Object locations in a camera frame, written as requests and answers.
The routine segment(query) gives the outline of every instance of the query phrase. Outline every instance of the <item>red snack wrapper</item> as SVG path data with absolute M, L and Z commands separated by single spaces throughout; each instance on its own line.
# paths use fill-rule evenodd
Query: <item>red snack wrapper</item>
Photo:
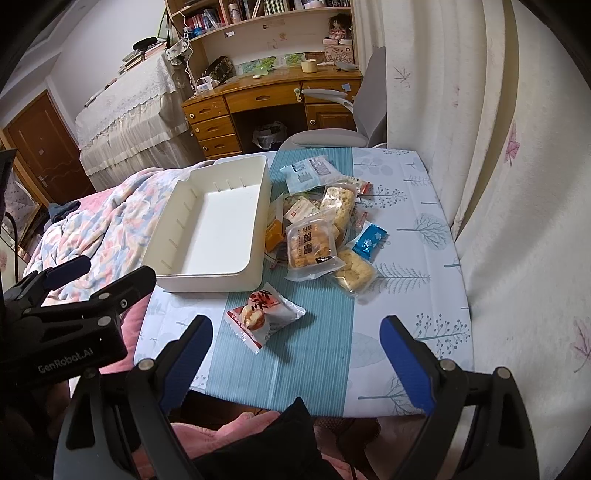
M 224 318 L 245 345 L 258 353 L 273 333 L 305 313 L 303 308 L 265 283 L 261 290 L 249 295 L 246 305 L 229 310 Z

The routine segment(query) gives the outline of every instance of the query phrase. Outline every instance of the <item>mug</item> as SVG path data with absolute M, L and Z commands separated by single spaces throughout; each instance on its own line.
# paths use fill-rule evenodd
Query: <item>mug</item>
M 316 64 L 318 60 L 302 60 L 301 61 L 301 71 L 304 73 L 315 73 L 318 72 L 318 65 Z

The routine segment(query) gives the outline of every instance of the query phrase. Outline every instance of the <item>desk drawer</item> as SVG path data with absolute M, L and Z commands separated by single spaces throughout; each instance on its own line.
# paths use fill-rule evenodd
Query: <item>desk drawer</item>
M 234 133 L 234 125 L 232 125 L 230 115 L 225 115 L 193 124 L 193 131 L 197 140 L 207 140 L 208 138 L 221 137 L 222 135 L 232 135 Z
M 232 113 L 256 110 L 266 106 L 289 105 L 300 103 L 294 91 L 298 88 L 300 88 L 299 82 L 264 85 L 241 92 L 228 93 L 226 101 Z
M 190 124 L 196 124 L 210 118 L 228 114 L 228 109 L 221 96 L 192 103 L 184 107 L 183 110 Z
M 302 83 L 302 90 L 307 88 L 321 88 L 325 90 L 336 90 L 337 92 L 343 92 L 347 94 L 347 100 L 353 102 L 355 95 L 359 91 L 361 82 L 359 80 L 304 80 Z M 306 100 L 306 103 L 326 103 L 326 100 L 319 98 L 312 98 L 306 95 L 302 95 Z
M 223 137 L 201 140 L 199 144 L 207 158 L 242 150 L 236 135 L 224 135 Z

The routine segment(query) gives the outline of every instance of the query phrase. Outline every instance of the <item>floral blanket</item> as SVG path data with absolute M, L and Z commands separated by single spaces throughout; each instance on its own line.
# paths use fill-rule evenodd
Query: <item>floral blanket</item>
M 146 168 L 115 187 L 96 213 L 78 210 L 51 225 L 24 275 L 79 255 L 90 258 L 91 268 L 83 277 L 52 291 L 45 304 L 88 300 L 94 292 L 138 268 L 174 185 L 206 164 L 182 170 Z

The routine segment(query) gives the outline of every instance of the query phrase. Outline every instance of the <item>trash bin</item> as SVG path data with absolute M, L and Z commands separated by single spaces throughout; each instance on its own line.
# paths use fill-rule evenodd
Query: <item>trash bin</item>
M 282 144 L 286 139 L 287 128 L 281 122 L 263 125 L 252 133 L 252 143 L 263 150 L 270 150 L 273 144 Z

